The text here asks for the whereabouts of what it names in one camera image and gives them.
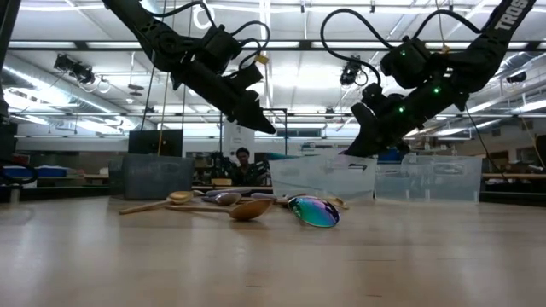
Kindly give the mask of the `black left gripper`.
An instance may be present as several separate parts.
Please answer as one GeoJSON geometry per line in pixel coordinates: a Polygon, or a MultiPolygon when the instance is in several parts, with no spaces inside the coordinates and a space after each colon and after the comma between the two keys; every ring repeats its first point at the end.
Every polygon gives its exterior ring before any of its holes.
{"type": "Polygon", "coordinates": [[[276,128],[264,116],[259,93],[245,90],[242,103],[235,108],[240,94],[223,77],[229,62],[242,50],[240,43],[225,30],[224,25],[212,26],[203,38],[185,42],[185,54],[177,61],[172,73],[173,89],[186,85],[227,118],[233,117],[238,125],[270,135],[276,128]]]}

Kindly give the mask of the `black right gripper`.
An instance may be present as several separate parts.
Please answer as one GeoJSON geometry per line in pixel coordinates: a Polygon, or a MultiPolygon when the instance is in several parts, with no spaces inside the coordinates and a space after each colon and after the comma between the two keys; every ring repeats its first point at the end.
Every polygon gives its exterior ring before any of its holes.
{"type": "Polygon", "coordinates": [[[358,102],[351,107],[361,127],[346,155],[371,157],[389,148],[407,154],[410,146],[402,140],[405,135],[451,105],[465,108],[465,95],[447,83],[425,83],[406,96],[383,96],[381,103],[358,102]]]}

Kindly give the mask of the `iridescent rainbow spoon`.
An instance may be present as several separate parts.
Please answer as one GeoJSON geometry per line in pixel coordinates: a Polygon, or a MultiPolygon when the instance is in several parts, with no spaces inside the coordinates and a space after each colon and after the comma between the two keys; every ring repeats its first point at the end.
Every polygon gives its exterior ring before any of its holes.
{"type": "Polygon", "coordinates": [[[300,222],[316,228],[333,228],[340,221],[339,208],[327,201],[327,198],[311,195],[288,197],[287,209],[300,222]]]}

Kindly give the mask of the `white pillar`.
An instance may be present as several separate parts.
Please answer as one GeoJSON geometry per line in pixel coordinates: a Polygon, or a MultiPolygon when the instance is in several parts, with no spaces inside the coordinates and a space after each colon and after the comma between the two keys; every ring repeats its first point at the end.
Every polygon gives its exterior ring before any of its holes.
{"type": "Polygon", "coordinates": [[[252,152],[255,144],[255,131],[225,121],[222,139],[222,152],[225,156],[235,156],[239,148],[246,148],[252,152]]]}

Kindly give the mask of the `person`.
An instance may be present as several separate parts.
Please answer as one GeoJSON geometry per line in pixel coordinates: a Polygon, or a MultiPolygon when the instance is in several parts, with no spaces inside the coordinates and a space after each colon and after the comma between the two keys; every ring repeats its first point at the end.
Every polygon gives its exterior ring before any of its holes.
{"type": "Polygon", "coordinates": [[[254,164],[249,162],[250,152],[247,148],[238,148],[235,156],[239,165],[232,171],[231,180],[235,186],[262,186],[265,178],[269,175],[267,171],[258,171],[254,164]]]}

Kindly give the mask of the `clear plastic bin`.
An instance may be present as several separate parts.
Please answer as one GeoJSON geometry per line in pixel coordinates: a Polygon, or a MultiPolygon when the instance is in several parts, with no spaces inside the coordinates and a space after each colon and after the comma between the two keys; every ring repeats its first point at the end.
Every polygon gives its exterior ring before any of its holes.
{"type": "Polygon", "coordinates": [[[385,200],[477,203],[482,159],[468,156],[406,156],[378,165],[375,197],[385,200]]]}
{"type": "Polygon", "coordinates": [[[274,195],[278,197],[308,194],[343,200],[370,199],[376,166],[376,159],[317,155],[273,160],[270,174],[274,195]]]}

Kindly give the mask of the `black overhead light bar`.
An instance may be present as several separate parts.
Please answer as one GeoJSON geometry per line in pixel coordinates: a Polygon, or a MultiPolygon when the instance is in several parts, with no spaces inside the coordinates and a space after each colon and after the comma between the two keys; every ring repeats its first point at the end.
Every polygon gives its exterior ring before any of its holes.
{"type": "MultiPolygon", "coordinates": [[[[334,51],[388,51],[388,48],[378,41],[329,41],[329,48],[334,51]]],[[[10,50],[27,51],[141,51],[141,45],[133,41],[28,41],[15,40],[9,42],[10,50]]],[[[320,41],[270,41],[265,50],[273,51],[319,51],[323,50],[320,41]]],[[[509,52],[546,52],[546,40],[543,41],[513,41],[508,45],[509,52]]]]}

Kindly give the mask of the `black monitor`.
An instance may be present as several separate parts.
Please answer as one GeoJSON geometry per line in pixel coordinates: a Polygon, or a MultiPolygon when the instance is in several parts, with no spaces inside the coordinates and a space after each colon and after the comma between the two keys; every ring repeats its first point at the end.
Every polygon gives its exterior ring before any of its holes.
{"type": "Polygon", "coordinates": [[[183,130],[134,130],[129,134],[129,154],[181,157],[183,130]]]}

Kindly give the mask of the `dark smoked plastic bin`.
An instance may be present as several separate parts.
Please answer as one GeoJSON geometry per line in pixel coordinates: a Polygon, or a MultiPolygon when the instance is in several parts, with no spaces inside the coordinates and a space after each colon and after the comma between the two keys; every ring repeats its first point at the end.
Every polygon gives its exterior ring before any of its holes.
{"type": "Polygon", "coordinates": [[[194,172],[192,158],[130,153],[109,162],[108,181],[111,194],[124,200],[163,200],[190,191],[194,172]]]}

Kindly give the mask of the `blue storage bins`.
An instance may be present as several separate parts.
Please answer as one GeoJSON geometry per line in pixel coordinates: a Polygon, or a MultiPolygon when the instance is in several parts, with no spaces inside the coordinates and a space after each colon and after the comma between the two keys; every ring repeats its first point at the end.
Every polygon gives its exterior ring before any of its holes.
{"type": "MultiPolygon", "coordinates": [[[[10,177],[32,177],[32,172],[21,166],[6,166],[5,173],[10,177]]],[[[67,169],[62,167],[37,167],[38,177],[65,177],[67,169]]]]}

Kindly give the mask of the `black aluminium table frame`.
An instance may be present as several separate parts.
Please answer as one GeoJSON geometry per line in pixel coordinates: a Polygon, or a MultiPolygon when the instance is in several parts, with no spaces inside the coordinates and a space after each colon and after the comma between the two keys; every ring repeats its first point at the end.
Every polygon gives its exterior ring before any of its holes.
{"type": "MultiPolygon", "coordinates": [[[[110,195],[110,188],[106,186],[24,188],[19,194],[19,200],[50,200],[110,195]]],[[[546,208],[546,194],[539,193],[481,191],[479,201],[484,203],[546,208]]]]}

